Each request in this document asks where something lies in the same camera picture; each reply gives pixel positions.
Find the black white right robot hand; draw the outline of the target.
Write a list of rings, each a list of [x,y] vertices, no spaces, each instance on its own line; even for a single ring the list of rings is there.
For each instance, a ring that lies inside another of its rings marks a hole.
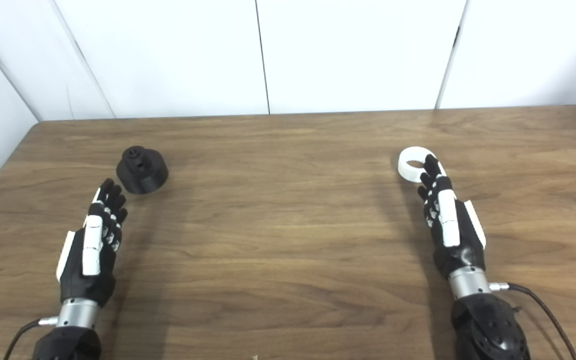
[[[486,270],[485,246],[477,233],[466,202],[457,198],[450,177],[432,154],[423,160],[422,184],[417,193],[434,245],[433,261],[448,278],[461,268]]]

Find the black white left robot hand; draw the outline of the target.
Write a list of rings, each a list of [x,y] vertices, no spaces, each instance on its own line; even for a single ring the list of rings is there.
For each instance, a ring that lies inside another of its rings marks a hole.
[[[128,216],[125,203],[121,185],[106,178],[87,208],[82,227],[67,232],[55,271],[62,303],[85,299],[102,308],[113,296],[117,251]]]

